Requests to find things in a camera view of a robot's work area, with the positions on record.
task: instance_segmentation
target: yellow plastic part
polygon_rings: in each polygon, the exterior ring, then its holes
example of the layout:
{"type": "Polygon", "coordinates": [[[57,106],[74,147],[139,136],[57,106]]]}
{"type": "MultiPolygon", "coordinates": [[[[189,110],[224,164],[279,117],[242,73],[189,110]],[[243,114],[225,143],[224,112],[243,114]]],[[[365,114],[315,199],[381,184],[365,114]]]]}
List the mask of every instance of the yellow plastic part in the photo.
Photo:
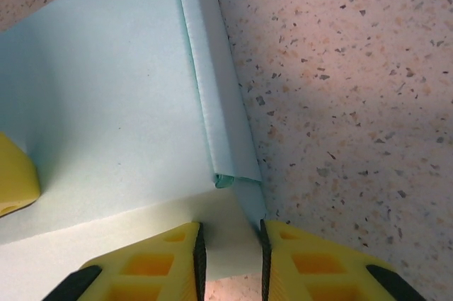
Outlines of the yellow plastic part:
{"type": "Polygon", "coordinates": [[[0,217],[40,197],[38,174],[32,161],[0,132],[0,217]]]}
{"type": "Polygon", "coordinates": [[[85,263],[101,274],[78,301],[196,301],[193,251],[200,224],[186,223],[85,263]]]}
{"type": "Polygon", "coordinates": [[[394,301],[366,265],[373,256],[278,221],[265,221],[272,247],[269,301],[394,301]]]}

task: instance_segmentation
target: granite countertop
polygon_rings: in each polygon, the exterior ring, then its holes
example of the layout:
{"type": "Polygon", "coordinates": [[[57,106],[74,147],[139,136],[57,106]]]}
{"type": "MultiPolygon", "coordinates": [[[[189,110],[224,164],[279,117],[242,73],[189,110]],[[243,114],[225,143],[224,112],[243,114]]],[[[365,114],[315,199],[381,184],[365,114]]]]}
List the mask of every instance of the granite countertop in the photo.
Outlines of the granite countertop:
{"type": "MultiPolygon", "coordinates": [[[[0,29],[49,1],[0,0],[0,29]]],[[[271,217],[451,300],[452,0],[219,2],[271,217]]],[[[260,277],[206,298],[259,300],[260,277]]]]}

